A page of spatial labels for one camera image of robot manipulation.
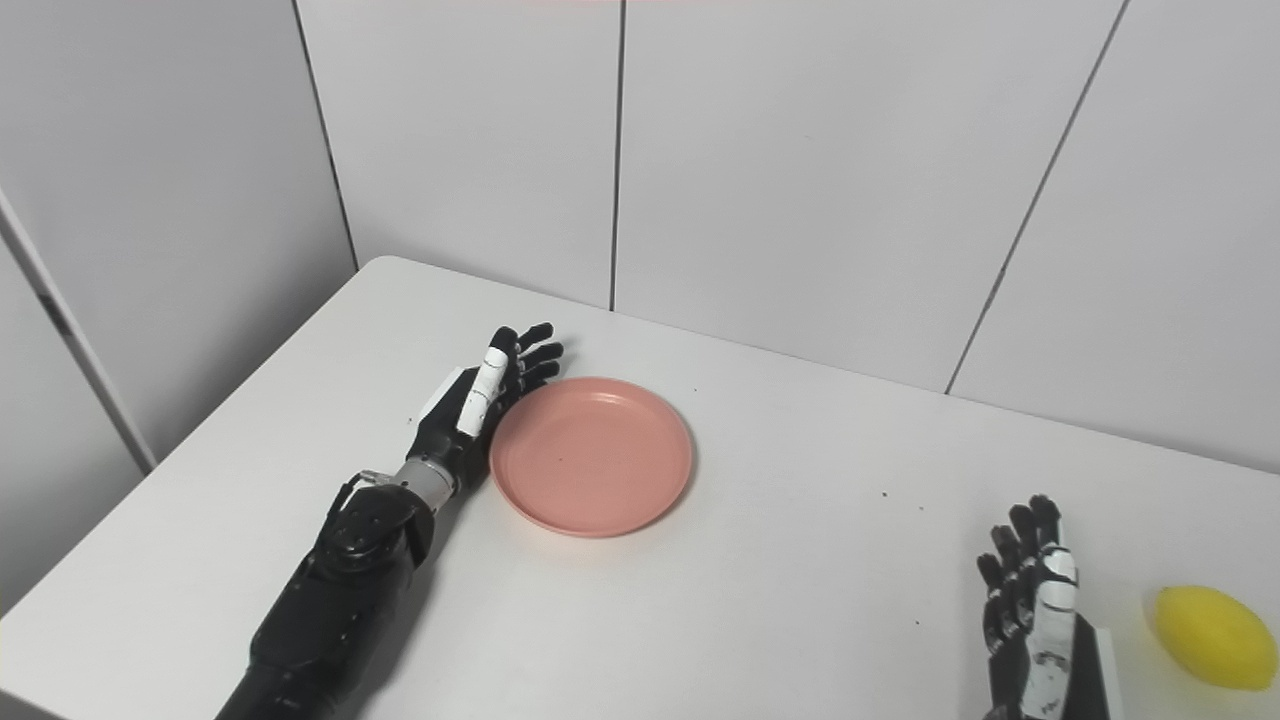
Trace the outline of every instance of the panel seam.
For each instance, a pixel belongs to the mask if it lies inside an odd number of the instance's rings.
[[[324,137],[324,151],[329,159],[329,174],[333,177],[333,191],[338,197],[338,213],[342,215],[342,229],[347,236],[347,250],[351,252],[352,272],[360,272],[360,259],[356,256],[356,241],[351,236],[351,222],[347,218],[347,201],[342,196],[342,183],[338,181],[338,163],[333,159],[333,143],[329,141],[329,126],[324,119],[324,106],[320,105],[320,87],[316,85],[315,68],[311,67],[311,47],[307,45],[307,33],[302,28],[302,10],[298,0],[292,0],[293,20],[298,27],[298,42],[302,44],[302,59],[307,65],[307,81],[311,83],[311,99],[316,106],[316,117],[320,119],[320,136]]]
[[[1014,252],[1018,251],[1018,245],[1023,240],[1023,234],[1027,232],[1027,225],[1030,223],[1032,214],[1036,211],[1036,206],[1039,204],[1041,195],[1044,192],[1044,186],[1048,183],[1048,177],[1053,172],[1053,167],[1057,165],[1057,159],[1062,154],[1062,147],[1066,145],[1066,138],[1071,135],[1071,128],[1075,126],[1075,119],[1080,114],[1080,108],[1084,106],[1084,99],[1093,87],[1093,79],[1098,74],[1098,68],[1102,67],[1102,60],[1107,56],[1107,50],[1111,49],[1111,41],[1116,36],[1116,31],[1120,28],[1120,20],[1124,19],[1124,13],[1129,8],[1129,0],[1120,3],[1120,10],[1116,13],[1115,20],[1111,22],[1111,29],[1107,32],[1106,40],[1102,42],[1102,49],[1098,51],[1097,59],[1093,61],[1093,68],[1089,69],[1089,76],[1084,81],[1084,87],[1080,88],[1079,97],[1075,99],[1075,106],[1071,108],[1071,114],[1066,119],[1066,126],[1062,128],[1062,135],[1057,138],[1057,145],[1053,147],[1053,154],[1050,155],[1048,165],[1044,167],[1044,173],[1041,176],[1039,184],[1036,186],[1036,192],[1032,195],[1032,201],[1027,206],[1027,213],[1023,214],[1023,220],[1018,225],[1018,232],[1014,233],[1014,242],[1009,246],[1009,252],[1005,254],[1005,260],[1000,265],[1000,272],[996,273],[996,281],[991,286],[991,291],[987,293],[987,300],[982,304],[982,310],[978,313],[978,320],[974,323],[973,329],[969,332],[969,340],[964,343],[964,350],[960,351],[960,359],[956,361],[955,369],[951,372],[951,379],[947,380],[947,388],[943,395],[951,395],[951,389],[956,384],[956,378],[960,377],[960,369],[964,366],[965,360],[969,357],[969,350],[973,347],[974,338],[978,337],[978,331],[982,328],[982,323],[987,319],[987,313],[991,310],[991,305],[996,301],[996,293],[1000,292],[1000,287],[1005,282],[1005,274],[1009,272],[1009,264],[1014,259]]]
[[[627,53],[627,0],[618,3],[618,97],[613,128],[613,229],[609,238],[609,311],[617,306],[618,291],[618,199],[622,188],[622,78]]]

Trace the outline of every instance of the fingertip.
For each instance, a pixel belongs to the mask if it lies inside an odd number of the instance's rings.
[[[503,325],[493,333],[493,340],[489,341],[489,347],[497,347],[503,352],[511,352],[516,348],[516,331]]]
[[[527,331],[525,334],[520,336],[520,347],[529,347],[530,345],[536,345],[552,337],[556,328],[550,323],[539,323]]]

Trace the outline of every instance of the white wall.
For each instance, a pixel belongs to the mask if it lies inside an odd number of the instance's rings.
[[[163,456],[353,270],[287,0],[0,4],[0,186]]]
[[[618,3],[298,9],[361,263],[608,305]]]
[[[630,4],[617,310],[943,389],[1119,8]]]
[[[4,242],[0,348],[3,615],[133,489],[142,471]]]
[[[630,3],[617,309],[943,389],[1120,8]],[[1134,0],[957,395],[1280,469],[1276,10],[1224,8]],[[618,10],[301,0],[361,260],[605,305]]]
[[[1134,0],[956,395],[1280,471],[1276,28]]]

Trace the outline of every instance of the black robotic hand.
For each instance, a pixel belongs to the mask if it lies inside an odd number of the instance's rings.
[[[498,421],[517,400],[559,374],[564,346],[545,342],[552,332],[550,323],[518,337],[511,328],[499,328],[484,363],[457,374],[419,423],[406,457],[436,464],[462,488],[484,479]]]
[[[1028,505],[1009,511],[1012,528],[992,528],[1000,557],[978,557],[995,706],[986,720],[1061,720],[1071,691],[1075,560],[1053,501],[1037,495]]]
[[[550,336],[549,323],[498,329],[484,363],[457,372],[422,418],[399,471],[342,486],[218,720],[319,720],[347,700],[428,559],[436,511],[484,479],[502,415],[559,373],[563,346],[534,347]]]

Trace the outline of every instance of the robotic arm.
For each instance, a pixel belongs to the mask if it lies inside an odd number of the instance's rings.
[[[360,684],[428,557],[436,511],[488,473],[502,415],[559,373],[564,348],[550,336],[550,324],[520,337],[500,328],[484,363],[457,373],[419,423],[396,475],[366,470],[342,486],[216,720],[328,717]]]

